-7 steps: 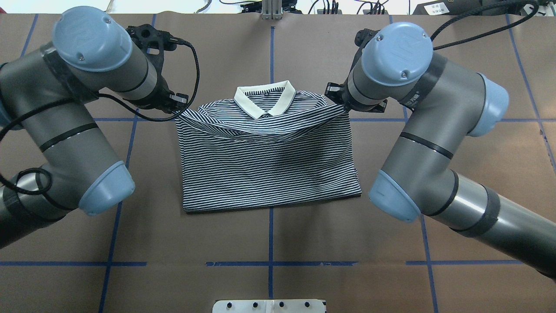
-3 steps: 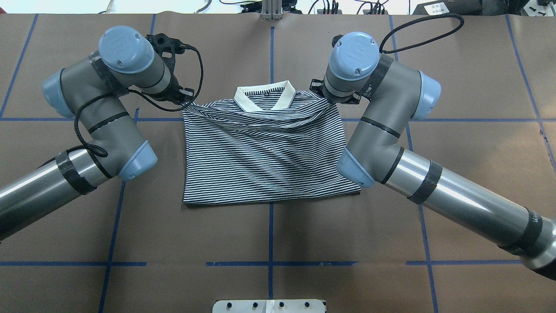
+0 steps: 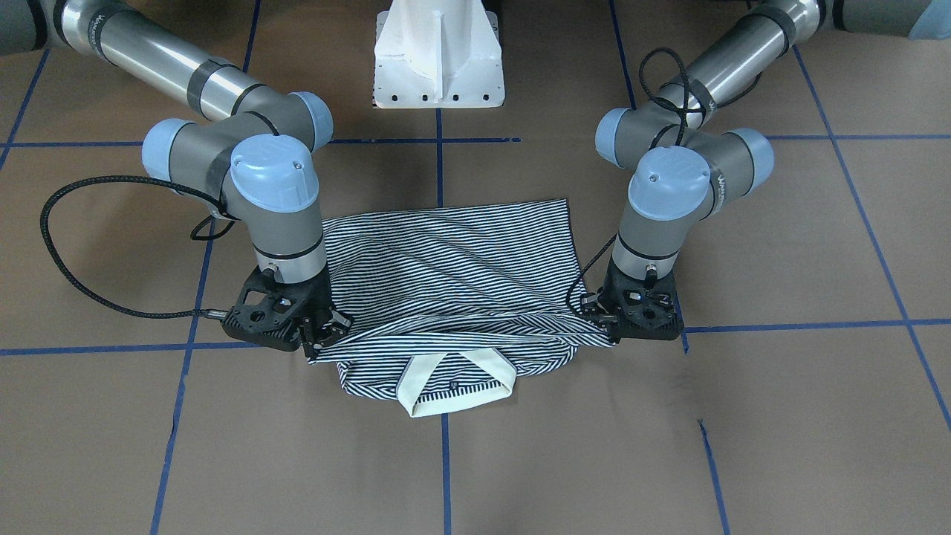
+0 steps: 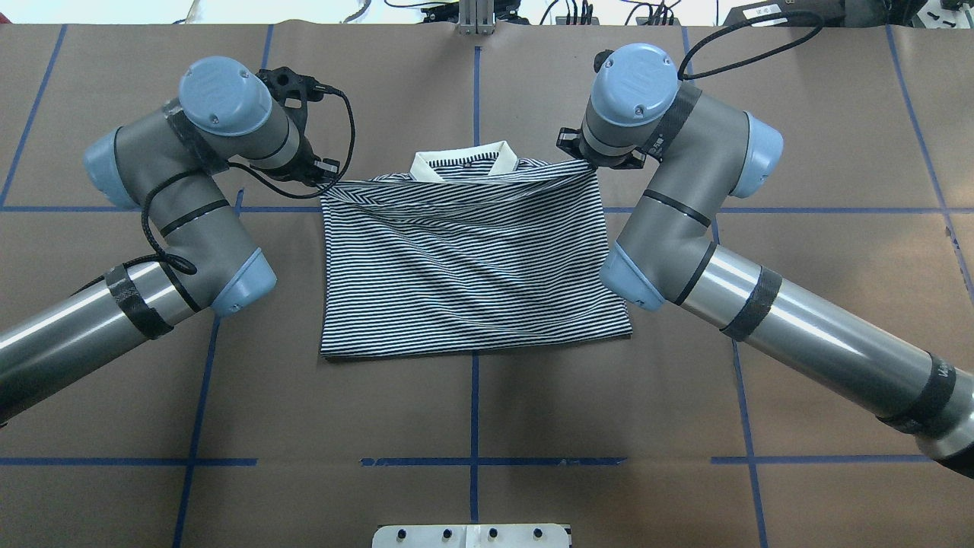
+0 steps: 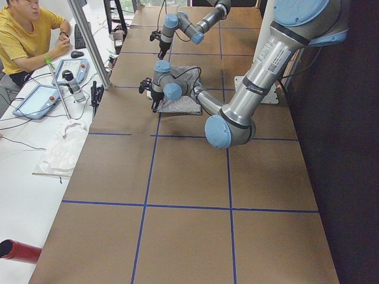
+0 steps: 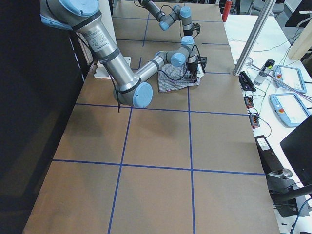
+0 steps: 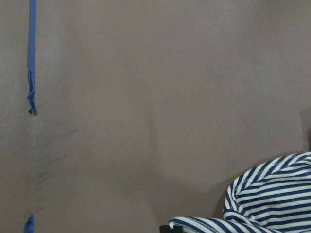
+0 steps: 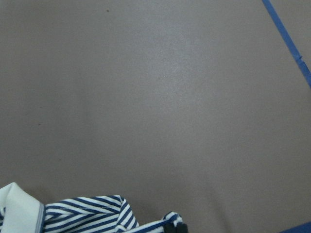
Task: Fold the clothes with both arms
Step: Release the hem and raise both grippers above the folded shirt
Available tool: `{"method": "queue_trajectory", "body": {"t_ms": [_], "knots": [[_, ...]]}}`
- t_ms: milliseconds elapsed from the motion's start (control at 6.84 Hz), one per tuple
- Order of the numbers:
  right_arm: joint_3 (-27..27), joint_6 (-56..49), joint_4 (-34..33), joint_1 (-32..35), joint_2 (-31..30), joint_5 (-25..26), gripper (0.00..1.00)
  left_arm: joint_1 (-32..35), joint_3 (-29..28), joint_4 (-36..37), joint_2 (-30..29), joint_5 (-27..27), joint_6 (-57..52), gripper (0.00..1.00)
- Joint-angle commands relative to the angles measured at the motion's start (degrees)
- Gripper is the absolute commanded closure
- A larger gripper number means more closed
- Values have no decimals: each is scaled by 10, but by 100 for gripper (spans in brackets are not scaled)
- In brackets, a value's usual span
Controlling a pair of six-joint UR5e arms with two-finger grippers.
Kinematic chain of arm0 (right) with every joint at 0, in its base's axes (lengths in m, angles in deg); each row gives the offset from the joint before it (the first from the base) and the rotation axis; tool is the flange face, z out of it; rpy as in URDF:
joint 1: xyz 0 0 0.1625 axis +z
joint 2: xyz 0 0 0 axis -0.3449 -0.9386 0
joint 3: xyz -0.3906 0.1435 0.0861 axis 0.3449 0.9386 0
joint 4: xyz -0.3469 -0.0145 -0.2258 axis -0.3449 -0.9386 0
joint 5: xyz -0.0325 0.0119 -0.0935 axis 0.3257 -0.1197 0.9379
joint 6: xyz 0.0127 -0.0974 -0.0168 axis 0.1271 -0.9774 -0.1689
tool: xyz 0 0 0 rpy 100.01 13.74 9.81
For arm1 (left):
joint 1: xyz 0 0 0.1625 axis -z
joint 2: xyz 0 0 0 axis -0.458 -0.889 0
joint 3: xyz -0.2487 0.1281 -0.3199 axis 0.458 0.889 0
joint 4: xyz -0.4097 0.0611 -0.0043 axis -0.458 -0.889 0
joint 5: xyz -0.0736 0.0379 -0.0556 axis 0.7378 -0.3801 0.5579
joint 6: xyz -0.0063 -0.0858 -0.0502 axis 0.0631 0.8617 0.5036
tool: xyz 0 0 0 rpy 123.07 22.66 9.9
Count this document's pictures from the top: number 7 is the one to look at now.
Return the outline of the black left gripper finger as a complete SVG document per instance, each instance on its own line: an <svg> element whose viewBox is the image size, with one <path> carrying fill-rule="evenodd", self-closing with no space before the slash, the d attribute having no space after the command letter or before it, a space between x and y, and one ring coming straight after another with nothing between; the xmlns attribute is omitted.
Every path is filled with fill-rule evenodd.
<svg viewBox="0 0 311 233"><path fill-rule="evenodd" d="M159 227L160 233L184 233L182 226L173 226L172 228L169 225L161 225Z"/></svg>

